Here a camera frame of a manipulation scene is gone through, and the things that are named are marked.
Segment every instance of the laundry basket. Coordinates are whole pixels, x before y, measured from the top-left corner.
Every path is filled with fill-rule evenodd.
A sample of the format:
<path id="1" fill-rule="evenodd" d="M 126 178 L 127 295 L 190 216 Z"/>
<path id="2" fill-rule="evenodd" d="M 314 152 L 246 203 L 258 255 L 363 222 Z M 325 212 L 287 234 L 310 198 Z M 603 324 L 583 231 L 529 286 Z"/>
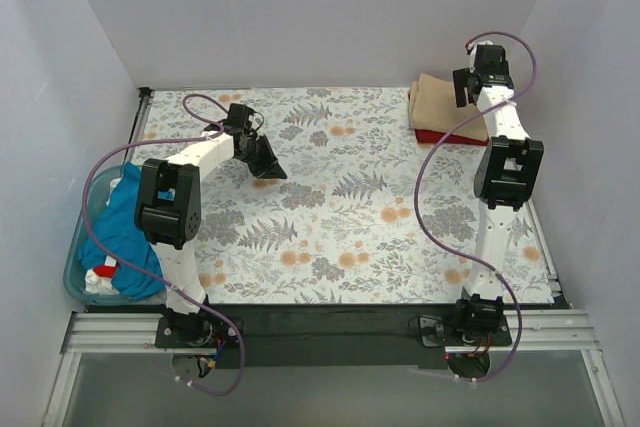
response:
<path id="1" fill-rule="evenodd" d="M 106 207 L 109 199 L 109 184 L 112 180 L 122 177 L 122 165 L 111 167 L 98 174 L 89 188 L 89 219 L 94 222 L 102 209 Z M 84 290 L 85 270 L 78 260 L 78 250 L 88 239 L 87 231 L 84 228 L 82 212 L 78 216 L 76 230 L 73 233 L 67 263 L 64 268 L 64 287 L 72 297 L 90 305 L 126 305 L 133 302 L 132 297 L 126 295 L 97 295 L 89 294 Z"/>

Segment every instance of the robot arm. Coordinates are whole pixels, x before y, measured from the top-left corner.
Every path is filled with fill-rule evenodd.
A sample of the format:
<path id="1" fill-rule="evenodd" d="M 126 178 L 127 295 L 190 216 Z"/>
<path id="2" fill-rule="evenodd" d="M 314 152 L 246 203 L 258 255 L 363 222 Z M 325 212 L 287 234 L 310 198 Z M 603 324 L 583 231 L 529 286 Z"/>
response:
<path id="1" fill-rule="evenodd" d="M 201 222 L 200 183 L 221 163 L 237 159 L 254 177 L 286 179 L 267 137 L 254 126 L 255 111 L 231 104 L 222 121 L 220 136 L 190 145 L 164 160 L 148 159 L 142 166 L 135 212 L 136 227 L 142 230 L 158 256 L 163 277 L 200 303 L 206 294 L 200 285 L 193 239 Z M 218 130 L 211 125 L 207 131 Z M 171 191 L 173 200 L 159 192 Z M 167 289 L 165 317 L 185 341 L 196 341 L 206 331 L 199 308 L 174 290 Z"/>
<path id="2" fill-rule="evenodd" d="M 458 107 L 469 101 L 485 112 L 513 97 L 513 82 L 502 46 L 485 41 L 468 45 L 467 53 L 469 68 L 453 72 Z M 544 147 L 524 130 L 514 102 L 507 102 L 483 118 L 490 140 L 474 179 L 480 215 L 475 256 L 502 271 L 513 223 L 531 197 Z M 502 284 L 495 273 L 474 262 L 457 307 L 460 330 L 473 335 L 497 329 L 504 305 Z"/>

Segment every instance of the white panel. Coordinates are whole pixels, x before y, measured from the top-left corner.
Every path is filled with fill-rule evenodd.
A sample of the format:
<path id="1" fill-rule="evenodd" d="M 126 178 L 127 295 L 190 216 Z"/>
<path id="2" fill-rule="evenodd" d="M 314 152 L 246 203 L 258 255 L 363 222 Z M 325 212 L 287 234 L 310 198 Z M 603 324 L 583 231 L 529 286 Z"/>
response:
<path id="1" fill-rule="evenodd" d="M 534 197 L 560 281 L 589 310 L 627 425 L 640 425 L 638 31 L 638 0 L 539 0 L 522 31 L 538 83 L 519 102 L 545 143 Z M 512 57 L 525 75 L 526 62 Z"/>
<path id="2" fill-rule="evenodd" d="M 0 425 L 40 425 L 80 308 L 62 272 L 82 185 L 126 141 L 137 99 L 86 0 L 0 0 L 0 12 Z"/>
<path id="3" fill-rule="evenodd" d="M 408 85 L 536 0 L 89 0 L 138 86 Z"/>

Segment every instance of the red towel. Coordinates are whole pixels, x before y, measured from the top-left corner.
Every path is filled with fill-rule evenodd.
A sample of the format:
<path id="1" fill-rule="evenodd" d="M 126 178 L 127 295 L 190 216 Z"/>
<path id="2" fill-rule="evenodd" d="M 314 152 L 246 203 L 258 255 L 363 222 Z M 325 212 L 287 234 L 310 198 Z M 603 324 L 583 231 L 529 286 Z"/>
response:
<path id="1" fill-rule="evenodd" d="M 417 130 L 416 139 L 419 144 L 435 144 L 444 134 L 442 132 L 434 132 L 433 130 Z M 487 145 L 488 140 L 475 140 L 460 135 L 450 135 L 445 144 L 467 144 L 467 145 Z"/>
<path id="2" fill-rule="evenodd" d="M 99 275 L 100 277 L 108 277 L 110 279 L 113 278 L 116 270 L 118 270 L 117 265 L 97 265 L 93 268 L 96 275 Z"/>

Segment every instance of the floral tablecloth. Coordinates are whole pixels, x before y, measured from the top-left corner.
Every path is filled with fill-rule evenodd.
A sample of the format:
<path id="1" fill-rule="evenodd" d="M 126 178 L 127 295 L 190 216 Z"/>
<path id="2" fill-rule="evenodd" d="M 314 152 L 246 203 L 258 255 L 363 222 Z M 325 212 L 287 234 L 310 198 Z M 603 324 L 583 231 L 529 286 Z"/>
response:
<path id="1" fill-rule="evenodd" d="M 421 232 L 412 193 L 430 145 L 409 128 L 407 89 L 310 88 L 199 91 L 244 103 L 265 117 L 289 179 L 256 180 L 228 161 L 202 185 L 196 239 L 200 281 L 213 303 L 452 303 L 470 263 Z M 181 107 L 190 92 L 154 94 L 145 139 L 197 136 L 204 125 Z M 204 100 L 204 117 L 223 113 Z M 139 148 L 134 163 L 184 146 Z M 472 177 L 482 147 L 446 145 L 422 186 L 433 233 L 472 253 L 478 203 Z M 504 273 L 521 302 L 550 303 L 547 268 L 522 209 Z M 505 295 L 505 301 L 511 301 Z"/>

